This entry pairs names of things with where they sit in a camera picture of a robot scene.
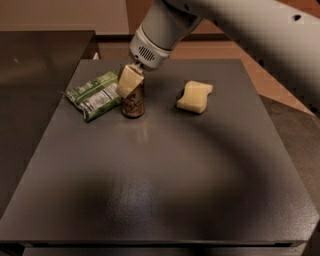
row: wooden floor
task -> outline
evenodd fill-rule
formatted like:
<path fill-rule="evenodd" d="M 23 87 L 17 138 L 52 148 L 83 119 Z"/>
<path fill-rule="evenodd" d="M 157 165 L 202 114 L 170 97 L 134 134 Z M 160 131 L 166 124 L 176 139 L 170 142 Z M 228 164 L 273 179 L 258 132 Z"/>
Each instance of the wooden floor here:
<path fill-rule="evenodd" d="M 128 42 L 100 42 L 102 59 L 126 58 Z M 241 59 L 257 92 L 295 109 L 313 115 L 288 90 L 260 67 L 247 53 L 232 41 L 180 42 L 171 54 L 172 59 Z"/>

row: robotic hand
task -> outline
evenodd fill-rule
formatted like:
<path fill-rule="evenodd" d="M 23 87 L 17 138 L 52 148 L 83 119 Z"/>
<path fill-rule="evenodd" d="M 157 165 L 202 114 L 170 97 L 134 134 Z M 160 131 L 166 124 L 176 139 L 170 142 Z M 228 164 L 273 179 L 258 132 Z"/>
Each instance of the robotic hand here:
<path fill-rule="evenodd" d="M 320 20 L 275 0 L 155 0 L 130 44 L 155 70 L 208 19 L 313 112 L 320 112 Z"/>

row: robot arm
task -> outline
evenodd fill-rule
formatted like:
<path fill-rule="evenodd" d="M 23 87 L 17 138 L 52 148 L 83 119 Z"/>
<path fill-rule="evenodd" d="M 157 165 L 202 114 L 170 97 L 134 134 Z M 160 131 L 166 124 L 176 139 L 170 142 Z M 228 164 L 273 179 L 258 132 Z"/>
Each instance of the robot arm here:
<path fill-rule="evenodd" d="M 130 44 L 131 54 L 145 69 L 157 69 L 202 18 L 312 111 L 320 111 L 320 20 L 275 0 L 155 0 Z"/>

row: sponge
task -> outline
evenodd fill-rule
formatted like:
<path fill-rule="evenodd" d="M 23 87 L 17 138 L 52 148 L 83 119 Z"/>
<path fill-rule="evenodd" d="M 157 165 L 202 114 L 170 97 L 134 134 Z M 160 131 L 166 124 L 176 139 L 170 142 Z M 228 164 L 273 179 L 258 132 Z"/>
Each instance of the sponge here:
<path fill-rule="evenodd" d="M 177 101 L 177 107 L 201 114 L 207 107 L 207 96 L 212 90 L 210 84 L 189 81 L 185 85 L 183 97 Z"/>
<path fill-rule="evenodd" d="M 138 64 L 128 64 L 124 67 L 116 92 L 127 98 L 144 80 L 143 71 Z"/>

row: brown can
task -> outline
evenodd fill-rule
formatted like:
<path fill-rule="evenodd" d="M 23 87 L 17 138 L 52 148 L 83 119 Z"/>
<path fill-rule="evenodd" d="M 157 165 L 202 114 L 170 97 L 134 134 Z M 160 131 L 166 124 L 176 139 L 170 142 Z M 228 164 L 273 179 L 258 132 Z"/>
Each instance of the brown can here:
<path fill-rule="evenodd" d="M 126 99 L 122 100 L 122 113 L 131 118 L 142 116 L 144 113 L 144 84 L 138 85 Z"/>

